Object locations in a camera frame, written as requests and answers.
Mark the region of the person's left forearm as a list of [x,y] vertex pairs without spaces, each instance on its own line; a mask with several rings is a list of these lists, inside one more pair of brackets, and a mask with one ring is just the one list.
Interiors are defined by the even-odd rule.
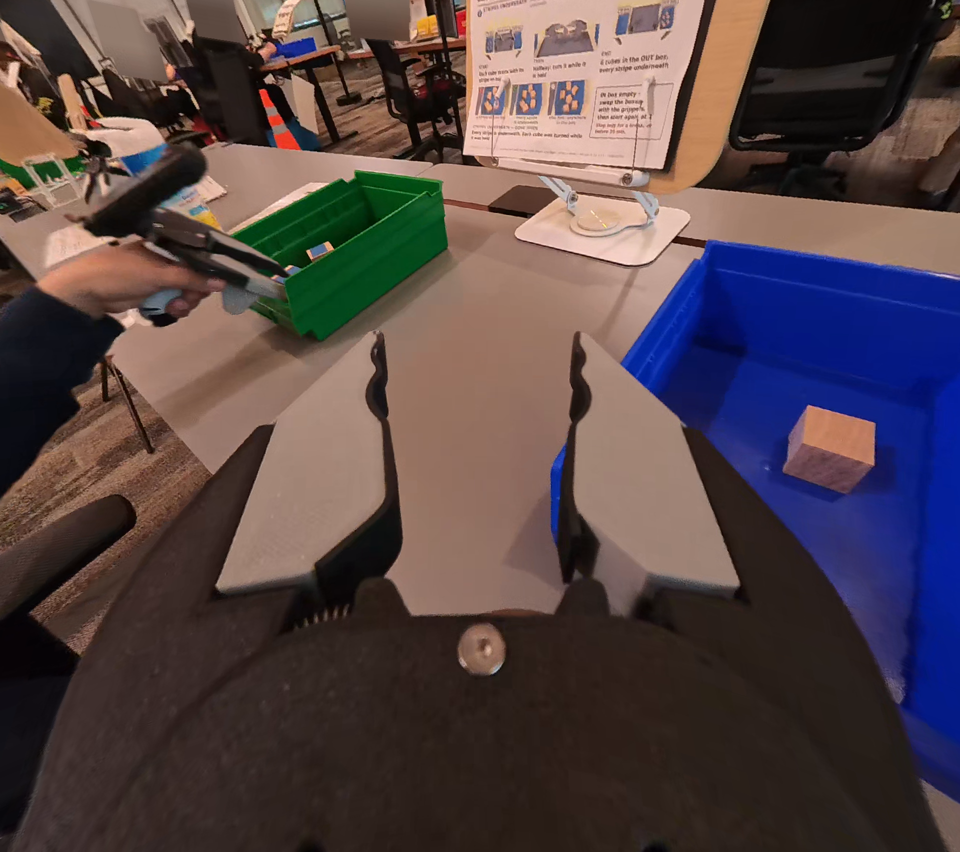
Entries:
[[74,390],[91,378],[122,332],[116,319],[92,318],[37,286],[2,308],[2,495],[77,414]]

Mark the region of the white and blue packet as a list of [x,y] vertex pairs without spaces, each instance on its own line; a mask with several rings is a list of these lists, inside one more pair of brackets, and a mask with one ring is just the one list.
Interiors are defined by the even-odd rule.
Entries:
[[185,215],[218,231],[222,230],[219,220],[210,209],[210,204],[197,186],[186,186],[180,189],[173,196],[163,201],[160,208]]

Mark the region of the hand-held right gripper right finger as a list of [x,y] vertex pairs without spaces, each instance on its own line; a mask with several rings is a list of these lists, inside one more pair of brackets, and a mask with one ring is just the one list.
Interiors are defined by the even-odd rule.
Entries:
[[570,359],[557,552],[565,585],[731,599],[740,580],[682,420],[584,332]]

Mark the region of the printed instruction sheet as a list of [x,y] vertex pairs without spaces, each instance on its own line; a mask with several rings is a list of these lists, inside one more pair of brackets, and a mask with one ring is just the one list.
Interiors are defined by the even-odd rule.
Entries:
[[467,0],[478,159],[662,172],[715,0]]

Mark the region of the orange safety cone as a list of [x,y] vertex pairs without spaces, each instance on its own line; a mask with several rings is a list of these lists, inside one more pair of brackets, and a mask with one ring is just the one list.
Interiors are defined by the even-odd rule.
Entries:
[[269,126],[268,139],[274,148],[312,152],[321,150],[316,133],[301,125],[279,88],[263,86],[259,95]]

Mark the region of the person's left hand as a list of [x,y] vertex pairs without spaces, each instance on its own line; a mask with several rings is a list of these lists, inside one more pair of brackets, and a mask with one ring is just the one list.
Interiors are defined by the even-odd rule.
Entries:
[[164,298],[165,315],[188,316],[226,282],[197,273],[143,242],[106,245],[67,260],[37,283],[44,293],[90,318],[100,319]]

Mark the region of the instruction sheet on stand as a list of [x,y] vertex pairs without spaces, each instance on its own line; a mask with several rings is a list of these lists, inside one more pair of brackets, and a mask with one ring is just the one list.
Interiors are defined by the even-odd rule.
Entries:
[[[662,200],[697,184],[721,155],[769,3],[714,1],[668,169],[476,158],[486,168],[535,175],[557,196],[515,237],[621,267],[652,264],[690,224],[688,212]],[[463,155],[473,157],[465,142]]]

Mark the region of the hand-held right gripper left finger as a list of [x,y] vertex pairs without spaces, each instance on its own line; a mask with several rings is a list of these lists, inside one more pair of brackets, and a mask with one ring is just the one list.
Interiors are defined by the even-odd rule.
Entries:
[[386,342],[363,336],[280,414],[216,583],[354,596],[402,549]]

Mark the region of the black office chair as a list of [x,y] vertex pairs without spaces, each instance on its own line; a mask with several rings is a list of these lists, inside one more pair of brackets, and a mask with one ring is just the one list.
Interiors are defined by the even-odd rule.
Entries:
[[844,200],[832,155],[868,147],[899,118],[934,45],[937,0],[771,0],[730,126],[767,152],[741,192]]
[[447,151],[462,152],[464,133],[459,105],[466,97],[466,79],[446,62],[411,70],[412,58],[386,40],[368,40],[379,67],[389,115],[406,126],[411,144],[394,159],[445,162]]

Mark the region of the blue plastic bin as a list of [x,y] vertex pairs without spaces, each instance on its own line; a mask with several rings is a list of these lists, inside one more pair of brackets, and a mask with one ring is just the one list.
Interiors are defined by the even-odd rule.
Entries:
[[[622,366],[702,432],[815,559],[958,800],[958,276],[710,241]],[[807,406],[870,421],[842,495],[788,476]]]

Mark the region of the green plastic bin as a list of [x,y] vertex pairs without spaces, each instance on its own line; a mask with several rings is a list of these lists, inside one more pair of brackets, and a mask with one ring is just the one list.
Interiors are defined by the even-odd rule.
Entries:
[[[240,242],[302,270],[287,299],[252,307],[298,337],[325,340],[449,246],[442,183],[358,170],[234,232]],[[306,249],[334,251],[310,262]]]

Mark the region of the black flat plate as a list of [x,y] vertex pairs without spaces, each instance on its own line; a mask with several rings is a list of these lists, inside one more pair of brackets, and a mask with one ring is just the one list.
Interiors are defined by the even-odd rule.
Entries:
[[557,195],[547,186],[512,186],[492,199],[487,209],[496,214],[530,219],[550,205]]

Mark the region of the clear acrylic stand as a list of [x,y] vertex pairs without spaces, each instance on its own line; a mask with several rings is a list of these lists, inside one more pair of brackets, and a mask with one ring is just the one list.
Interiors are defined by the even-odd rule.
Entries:
[[24,158],[22,168],[30,176],[32,197],[47,209],[60,208],[84,199],[85,189],[81,179],[57,155],[40,153],[28,156]]

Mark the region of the person's dark trousers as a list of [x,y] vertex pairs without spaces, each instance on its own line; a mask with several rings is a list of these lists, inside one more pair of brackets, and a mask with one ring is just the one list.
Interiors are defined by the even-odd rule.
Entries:
[[80,657],[28,612],[1,623],[1,841],[25,814],[46,743]]

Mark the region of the plain wooden cube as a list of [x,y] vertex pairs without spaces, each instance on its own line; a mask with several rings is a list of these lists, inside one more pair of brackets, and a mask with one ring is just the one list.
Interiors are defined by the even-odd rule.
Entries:
[[848,494],[875,468],[877,425],[809,404],[791,429],[782,473]]

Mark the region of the wood edged office desk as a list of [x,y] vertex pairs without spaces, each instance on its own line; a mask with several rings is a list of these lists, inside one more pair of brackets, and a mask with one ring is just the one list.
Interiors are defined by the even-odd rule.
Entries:
[[335,146],[344,140],[340,134],[330,103],[325,95],[317,70],[325,65],[339,66],[339,45],[330,45],[295,56],[275,56],[260,67],[265,77],[279,83],[299,125],[317,137],[325,131],[328,144]]

